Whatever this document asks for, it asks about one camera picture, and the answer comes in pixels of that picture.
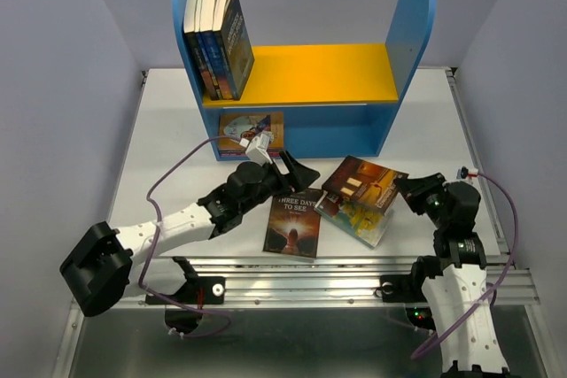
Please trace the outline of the Othello picture book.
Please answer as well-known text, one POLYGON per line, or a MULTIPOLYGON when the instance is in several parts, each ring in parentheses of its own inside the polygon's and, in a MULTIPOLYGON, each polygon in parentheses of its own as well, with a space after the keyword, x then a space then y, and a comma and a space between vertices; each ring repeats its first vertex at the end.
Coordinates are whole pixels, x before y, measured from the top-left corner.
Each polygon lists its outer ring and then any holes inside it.
POLYGON ((270 150, 281 150, 284 147, 284 113, 283 112, 226 112, 220 117, 219 135, 226 135, 252 140, 261 132, 270 133, 270 150))

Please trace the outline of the Nineteen Eighty-Four book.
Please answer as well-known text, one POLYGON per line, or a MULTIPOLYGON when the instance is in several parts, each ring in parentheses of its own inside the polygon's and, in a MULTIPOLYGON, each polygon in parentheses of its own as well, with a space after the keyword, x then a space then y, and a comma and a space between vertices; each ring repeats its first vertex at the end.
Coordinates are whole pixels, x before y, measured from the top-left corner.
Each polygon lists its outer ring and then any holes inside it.
POLYGON ((240 0, 227 0, 221 24, 222 43, 227 59, 227 77, 233 100, 244 94, 254 64, 240 0))

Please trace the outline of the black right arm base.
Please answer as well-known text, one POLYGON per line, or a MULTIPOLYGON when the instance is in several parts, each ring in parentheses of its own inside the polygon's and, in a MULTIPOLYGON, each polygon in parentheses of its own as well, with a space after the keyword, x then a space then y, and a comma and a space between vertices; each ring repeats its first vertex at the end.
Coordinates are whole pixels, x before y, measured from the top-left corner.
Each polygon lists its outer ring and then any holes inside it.
POLYGON ((379 278, 376 297, 385 303, 426 303, 422 286, 426 278, 441 276, 441 261, 435 256, 420 256, 408 274, 386 274, 379 278))

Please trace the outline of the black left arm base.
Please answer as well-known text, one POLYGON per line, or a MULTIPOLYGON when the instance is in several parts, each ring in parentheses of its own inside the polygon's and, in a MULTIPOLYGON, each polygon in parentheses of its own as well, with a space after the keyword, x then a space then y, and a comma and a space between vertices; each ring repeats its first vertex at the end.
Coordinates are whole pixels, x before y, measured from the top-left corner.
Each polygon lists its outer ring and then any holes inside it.
POLYGON ((224 303, 226 278, 199 275, 184 257, 172 257, 167 266, 180 272, 181 280, 167 287, 167 292, 152 289, 145 295, 148 305, 165 307, 164 324, 170 335, 185 338, 214 336, 231 323, 228 314, 211 306, 224 303))

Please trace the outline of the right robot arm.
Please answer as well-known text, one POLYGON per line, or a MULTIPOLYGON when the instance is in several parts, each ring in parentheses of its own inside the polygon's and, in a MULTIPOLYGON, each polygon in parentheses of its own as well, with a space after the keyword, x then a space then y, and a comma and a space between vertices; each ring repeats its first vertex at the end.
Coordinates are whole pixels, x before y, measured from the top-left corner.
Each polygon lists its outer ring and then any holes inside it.
POLYGON ((413 360, 440 349, 444 377, 510 377, 490 305, 499 285, 487 281, 485 250, 475 231, 481 195, 467 183, 470 176, 463 168, 458 181, 442 174, 395 179, 409 209, 433 223, 435 253, 389 282, 401 303, 425 301, 431 309, 435 332, 412 353, 413 360))

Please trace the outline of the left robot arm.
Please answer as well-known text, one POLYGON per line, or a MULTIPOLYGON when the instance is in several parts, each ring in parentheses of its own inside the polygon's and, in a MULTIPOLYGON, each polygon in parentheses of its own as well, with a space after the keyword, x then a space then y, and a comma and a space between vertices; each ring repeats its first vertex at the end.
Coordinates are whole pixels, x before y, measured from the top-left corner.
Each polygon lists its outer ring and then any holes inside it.
POLYGON ((151 268, 151 259, 185 244, 211 240, 239 226, 243 217, 271 197, 299 193, 320 176, 289 152, 279 154, 287 171, 268 160, 245 161, 207 196, 179 212, 145 223, 112 228, 103 221, 91 226, 62 262, 59 271, 82 313, 95 317, 124 297, 155 291, 145 277, 159 282, 159 295, 191 300, 197 280, 186 267, 170 273, 151 268))

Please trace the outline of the dark orange cover book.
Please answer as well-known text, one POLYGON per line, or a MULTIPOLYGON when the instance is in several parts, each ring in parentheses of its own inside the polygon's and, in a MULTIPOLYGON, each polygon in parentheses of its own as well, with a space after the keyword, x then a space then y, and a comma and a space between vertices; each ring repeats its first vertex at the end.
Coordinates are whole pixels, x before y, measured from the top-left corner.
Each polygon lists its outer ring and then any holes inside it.
POLYGON ((322 189, 372 211, 386 213, 398 194, 394 180, 407 177, 407 173, 347 156, 322 189))

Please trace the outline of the Three Days to See book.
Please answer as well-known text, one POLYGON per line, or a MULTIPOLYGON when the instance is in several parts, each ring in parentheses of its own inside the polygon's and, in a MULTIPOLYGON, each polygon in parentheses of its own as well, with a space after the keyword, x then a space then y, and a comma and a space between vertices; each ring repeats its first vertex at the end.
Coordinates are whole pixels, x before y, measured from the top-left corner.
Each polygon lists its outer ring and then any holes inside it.
POLYGON ((315 210, 320 189, 273 197, 263 252, 311 261, 316 258, 321 216, 315 210))

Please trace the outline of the Huckleberry Finn paperback book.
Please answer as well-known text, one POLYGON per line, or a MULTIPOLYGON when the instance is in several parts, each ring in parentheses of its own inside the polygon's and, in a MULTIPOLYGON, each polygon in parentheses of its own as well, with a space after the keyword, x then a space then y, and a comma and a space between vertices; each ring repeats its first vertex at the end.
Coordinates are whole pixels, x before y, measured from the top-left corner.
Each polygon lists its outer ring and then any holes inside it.
POLYGON ((315 210, 335 227, 370 249, 378 246, 394 215, 391 207, 385 213, 374 212, 326 191, 315 204, 315 210))

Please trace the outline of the pink spine Roald Dahl book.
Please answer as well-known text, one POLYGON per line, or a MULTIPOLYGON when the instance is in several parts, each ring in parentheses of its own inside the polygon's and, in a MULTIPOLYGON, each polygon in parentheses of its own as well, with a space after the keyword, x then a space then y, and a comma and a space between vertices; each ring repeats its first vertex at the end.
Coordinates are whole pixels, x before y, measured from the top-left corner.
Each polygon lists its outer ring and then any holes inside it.
MULTIPOLYGON (((278 149, 267 149, 267 153, 270 157, 276 158, 279 156, 280 150, 278 149)), ((234 150, 219 150, 219 154, 221 157, 245 157, 245 150, 240 147, 239 149, 234 150)))

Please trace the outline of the blue and yellow bookshelf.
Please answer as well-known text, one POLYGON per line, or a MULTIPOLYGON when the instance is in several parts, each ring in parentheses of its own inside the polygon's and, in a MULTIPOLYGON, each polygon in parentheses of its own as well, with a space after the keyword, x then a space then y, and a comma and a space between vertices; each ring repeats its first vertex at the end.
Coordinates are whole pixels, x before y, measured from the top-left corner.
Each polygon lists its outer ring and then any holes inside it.
POLYGON ((208 136, 225 113, 283 113, 295 158, 379 155, 430 40, 436 0, 398 0, 385 42, 256 46, 239 100, 211 100, 183 36, 186 0, 171 0, 175 39, 208 136))

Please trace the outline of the upright blue orange book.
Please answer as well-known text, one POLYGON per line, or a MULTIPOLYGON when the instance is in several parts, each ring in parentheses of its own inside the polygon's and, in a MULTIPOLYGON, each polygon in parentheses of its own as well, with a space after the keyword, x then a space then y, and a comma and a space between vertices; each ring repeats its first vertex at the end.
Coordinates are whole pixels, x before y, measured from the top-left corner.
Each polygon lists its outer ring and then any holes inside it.
POLYGON ((215 41, 214 73, 221 91, 219 98, 223 100, 232 99, 231 87, 229 84, 229 72, 227 71, 226 53, 221 35, 221 27, 227 2, 228 0, 216 0, 213 17, 213 36, 215 41))

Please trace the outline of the upright book on shelf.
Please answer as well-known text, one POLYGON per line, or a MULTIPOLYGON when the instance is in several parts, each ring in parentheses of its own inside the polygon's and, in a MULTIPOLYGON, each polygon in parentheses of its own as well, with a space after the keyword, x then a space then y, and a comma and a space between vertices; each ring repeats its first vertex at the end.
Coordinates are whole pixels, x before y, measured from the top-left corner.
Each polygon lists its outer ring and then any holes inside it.
POLYGON ((221 100, 220 57, 213 32, 215 6, 216 0, 197 0, 195 20, 196 30, 198 31, 198 36, 204 45, 204 50, 208 60, 207 67, 209 68, 209 73, 214 84, 214 95, 212 95, 212 98, 213 100, 221 100))
POLYGON ((202 88, 202 93, 208 95, 209 93, 209 74, 206 62, 203 58, 200 49, 198 35, 196 32, 196 19, 195 14, 197 10, 197 0, 186 0, 185 13, 183 19, 183 32, 184 38, 189 46, 190 57, 193 61, 195 69, 197 70, 198 80, 202 88))

